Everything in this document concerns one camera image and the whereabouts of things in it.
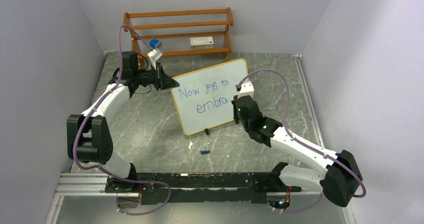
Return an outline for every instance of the white box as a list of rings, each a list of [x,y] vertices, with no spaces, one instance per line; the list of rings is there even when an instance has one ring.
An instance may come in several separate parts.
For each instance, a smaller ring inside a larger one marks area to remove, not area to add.
[[[212,49],[214,39],[212,37],[196,37],[190,38],[190,46],[192,50]]]

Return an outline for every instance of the marble floor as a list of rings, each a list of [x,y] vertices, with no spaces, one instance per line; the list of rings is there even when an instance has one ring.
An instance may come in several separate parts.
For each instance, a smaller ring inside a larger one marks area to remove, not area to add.
[[[109,52],[93,101],[105,90],[119,66],[117,52]],[[287,122],[296,134],[317,143],[304,97],[297,65],[292,55],[231,53],[230,60],[244,58],[249,72],[272,68],[286,76],[290,87]],[[222,63],[222,55],[163,57],[165,72],[171,76]],[[251,77],[254,99],[264,116],[280,122],[286,106],[286,89],[279,76],[258,73]],[[137,92],[147,92],[140,87]],[[132,162],[137,172],[245,172],[271,171],[279,162],[305,167],[292,156],[251,140],[241,125],[233,122],[204,132],[185,136],[182,132],[170,90],[134,94],[108,120],[114,151]],[[200,150],[210,150],[201,155]],[[72,167],[72,172],[83,172]]]

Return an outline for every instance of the white wall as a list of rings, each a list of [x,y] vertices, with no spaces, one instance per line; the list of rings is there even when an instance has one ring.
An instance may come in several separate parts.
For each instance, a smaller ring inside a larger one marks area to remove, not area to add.
[[[0,0],[1,223],[44,223],[104,53],[77,0]]]
[[[324,141],[351,151],[364,176],[358,223],[424,223],[423,8],[331,0],[303,52]]]
[[[220,9],[234,17],[234,52],[301,53],[330,0],[79,0],[106,50],[117,50],[124,13]],[[130,37],[123,35],[123,49]]]

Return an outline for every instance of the wooden rack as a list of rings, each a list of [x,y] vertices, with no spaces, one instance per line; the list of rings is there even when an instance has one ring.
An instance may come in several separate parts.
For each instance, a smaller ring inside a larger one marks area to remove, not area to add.
[[[230,8],[137,14],[125,13],[123,20],[124,25],[130,26],[134,30],[155,30],[167,28],[184,28],[184,30],[189,30],[190,28],[188,27],[202,28],[205,26],[222,26],[222,31],[141,36],[145,40],[158,39],[162,41],[164,46],[161,48],[163,56],[223,53],[224,58],[228,60],[228,53],[231,52],[229,31],[230,26],[233,25],[233,15]],[[140,24],[134,25],[133,23],[136,21],[140,22]],[[134,33],[130,33],[132,39],[131,51],[138,52],[139,54],[147,57],[148,50],[143,44],[141,45],[142,48],[140,48],[140,39]],[[190,38],[209,36],[213,37],[214,47],[212,49],[191,50]]]

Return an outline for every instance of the blue object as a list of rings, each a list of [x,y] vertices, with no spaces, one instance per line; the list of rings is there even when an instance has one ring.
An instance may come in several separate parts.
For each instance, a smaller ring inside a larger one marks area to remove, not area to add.
[[[152,39],[152,40],[150,40],[150,42],[148,44],[150,44],[150,47],[156,49],[156,48],[160,48],[162,46],[162,41],[157,40],[157,39]]]

